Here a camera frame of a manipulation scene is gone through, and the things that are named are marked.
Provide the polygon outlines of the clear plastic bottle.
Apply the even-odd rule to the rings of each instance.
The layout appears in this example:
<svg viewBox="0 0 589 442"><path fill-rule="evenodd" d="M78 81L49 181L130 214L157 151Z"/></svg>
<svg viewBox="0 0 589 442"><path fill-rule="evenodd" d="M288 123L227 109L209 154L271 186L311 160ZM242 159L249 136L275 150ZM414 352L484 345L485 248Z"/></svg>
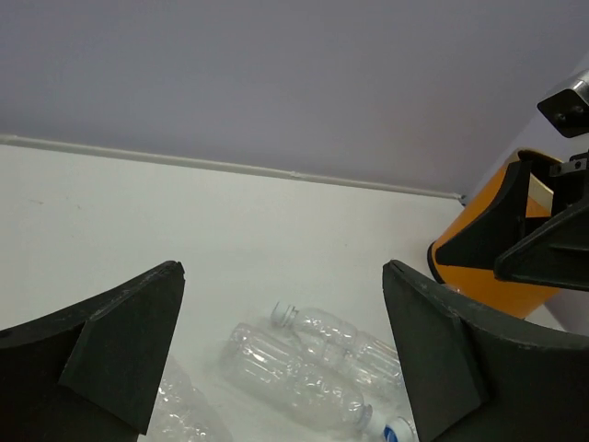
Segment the clear plastic bottle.
<svg viewBox="0 0 589 442"><path fill-rule="evenodd" d="M218 412L170 355L142 441L233 441Z"/></svg>

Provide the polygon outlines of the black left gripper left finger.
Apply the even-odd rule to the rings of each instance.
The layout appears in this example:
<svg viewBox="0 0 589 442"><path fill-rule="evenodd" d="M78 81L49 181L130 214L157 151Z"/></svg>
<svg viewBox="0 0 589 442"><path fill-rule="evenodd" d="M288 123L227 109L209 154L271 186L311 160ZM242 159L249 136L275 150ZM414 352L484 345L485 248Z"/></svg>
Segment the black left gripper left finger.
<svg viewBox="0 0 589 442"><path fill-rule="evenodd" d="M185 287L163 262L1 332L4 441L135 441L146 433Z"/></svg>

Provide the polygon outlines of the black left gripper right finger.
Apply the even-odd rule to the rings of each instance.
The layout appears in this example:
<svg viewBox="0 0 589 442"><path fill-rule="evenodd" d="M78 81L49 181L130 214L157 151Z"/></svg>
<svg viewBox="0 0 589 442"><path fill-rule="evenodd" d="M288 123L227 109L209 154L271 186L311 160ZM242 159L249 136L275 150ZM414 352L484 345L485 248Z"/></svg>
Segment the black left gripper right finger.
<svg viewBox="0 0 589 442"><path fill-rule="evenodd" d="M421 441L585 441L588 339L383 267L387 315Z"/></svg>

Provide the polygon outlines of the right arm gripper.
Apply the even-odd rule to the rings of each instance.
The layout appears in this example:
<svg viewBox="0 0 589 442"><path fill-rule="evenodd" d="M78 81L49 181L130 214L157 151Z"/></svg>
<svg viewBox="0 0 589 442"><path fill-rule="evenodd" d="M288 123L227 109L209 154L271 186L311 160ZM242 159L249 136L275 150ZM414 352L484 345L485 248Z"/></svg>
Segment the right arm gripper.
<svg viewBox="0 0 589 442"><path fill-rule="evenodd" d="M448 266L494 265L503 281L586 292L588 203L580 201L588 195L588 152L550 167L553 217L520 240L530 175L529 161L510 164L490 204L438 248L435 258Z"/></svg>

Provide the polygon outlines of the clear bottle blue cap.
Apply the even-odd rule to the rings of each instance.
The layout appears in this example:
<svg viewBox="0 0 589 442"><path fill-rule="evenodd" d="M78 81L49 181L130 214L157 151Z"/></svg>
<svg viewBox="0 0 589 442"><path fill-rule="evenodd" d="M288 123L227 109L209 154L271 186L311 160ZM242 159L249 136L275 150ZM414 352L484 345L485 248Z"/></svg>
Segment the clear bottle blue cap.
<svg viewBox="0 0 589 442"><path fill-rule="evenodd" d="M232 387L320 433L370 441L417 439L406 418L386 416L348 379L247 323L231 331L219 365Z"/></svg>

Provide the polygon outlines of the clear bottle white cap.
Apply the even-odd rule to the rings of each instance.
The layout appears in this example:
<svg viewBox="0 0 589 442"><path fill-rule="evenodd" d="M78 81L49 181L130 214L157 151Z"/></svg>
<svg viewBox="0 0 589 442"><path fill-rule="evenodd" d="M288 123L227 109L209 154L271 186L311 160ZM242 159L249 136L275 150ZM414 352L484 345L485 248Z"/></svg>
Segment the clear bottle white cap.
<svg viewBox="0 0 589 442"><path fill-rule="evenodd" d="M287 332L302 353L337 371L362 390L382 399L401 395L404 379L394 344L358 330L319 308L279 302L271 325Z"/></svg>

